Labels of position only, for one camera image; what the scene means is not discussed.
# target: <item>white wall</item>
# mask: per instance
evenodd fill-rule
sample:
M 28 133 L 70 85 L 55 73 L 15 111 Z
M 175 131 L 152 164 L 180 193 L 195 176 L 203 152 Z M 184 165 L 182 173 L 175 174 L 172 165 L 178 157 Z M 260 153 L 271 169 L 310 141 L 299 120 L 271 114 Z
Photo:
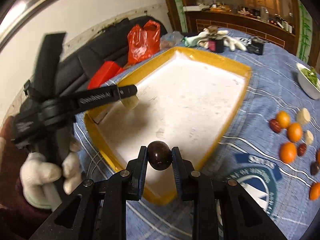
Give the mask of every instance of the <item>white wall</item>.
M 66 31 L 69 41 L 91 26 L 121 13 L 165 0 L 58 0 L 26 23 L 0 52 L 0 121 L 31 77 L 44 33 Z M 169 20 L 164 22 L 167 29 Z

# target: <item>screw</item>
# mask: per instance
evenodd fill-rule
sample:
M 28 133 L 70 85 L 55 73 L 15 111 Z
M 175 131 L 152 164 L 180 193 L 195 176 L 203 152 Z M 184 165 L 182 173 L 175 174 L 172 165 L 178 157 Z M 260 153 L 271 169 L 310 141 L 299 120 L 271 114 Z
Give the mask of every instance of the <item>screw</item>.
M 91 186 L 93 183 L 92 179 L 86 179 L 84 182 L 83 182 L 83 186 L 85 187 L 89 187 Z
M 229 184 L 230 186 L 235 186 L 235 185 L 237 185 L 237 181 L 236 181 L 235 179 L 229 179 L 229 180 L 228 180 L 228 184 Z
M 191 171 L 191 176 L 192 177 L 199 177 L 201 173 L 199 171 Z
M 127 170 L 120 171 L 120 176 L 121 177 L 126 177 L 126 176 L 129 176 L 129 175 L 130 175 L 130 171 L 127 171 Z

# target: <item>framed picture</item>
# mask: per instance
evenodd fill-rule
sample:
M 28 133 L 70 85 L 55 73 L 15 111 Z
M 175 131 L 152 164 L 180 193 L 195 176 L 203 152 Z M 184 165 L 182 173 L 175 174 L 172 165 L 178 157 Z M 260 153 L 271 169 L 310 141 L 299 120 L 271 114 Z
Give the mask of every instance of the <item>framed picture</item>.
M 53 0 L 15 0 L 3 21 L 0 23 L 0 51 L 6 42 L 13 36 L 31 16 L 44 8 Z

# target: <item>black couch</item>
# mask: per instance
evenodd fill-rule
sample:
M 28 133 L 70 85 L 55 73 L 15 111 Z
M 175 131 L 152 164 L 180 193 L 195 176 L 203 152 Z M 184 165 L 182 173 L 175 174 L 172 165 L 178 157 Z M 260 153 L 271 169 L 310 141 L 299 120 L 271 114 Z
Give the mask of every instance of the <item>black couch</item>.
M 123 67 L 128 61 L 129 31 L 136 24 L 143 27 L 149 20 L 160 23 L 160 36 L 167 33 L 164 25 L 153 17 L 126 18 L 104 29 L 102 34 L 60 62 L 55 78 L 56 95 L 86 90 L 90 79 L 105 61 L 111 60 Z

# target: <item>leafy greens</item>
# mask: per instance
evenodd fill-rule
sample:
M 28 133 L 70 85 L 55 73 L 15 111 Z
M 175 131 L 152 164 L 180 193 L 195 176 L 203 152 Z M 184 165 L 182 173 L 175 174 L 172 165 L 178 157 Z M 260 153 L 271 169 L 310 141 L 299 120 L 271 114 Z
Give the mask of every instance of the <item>leafy greens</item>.
M 318 78 L 317 78 L 317 72 L 316 70 L 311 67 L 310 70 L 307 68 L 301 69 L 301 72 L 306 76 L 306 78 L 316 87 L 318 87 Z

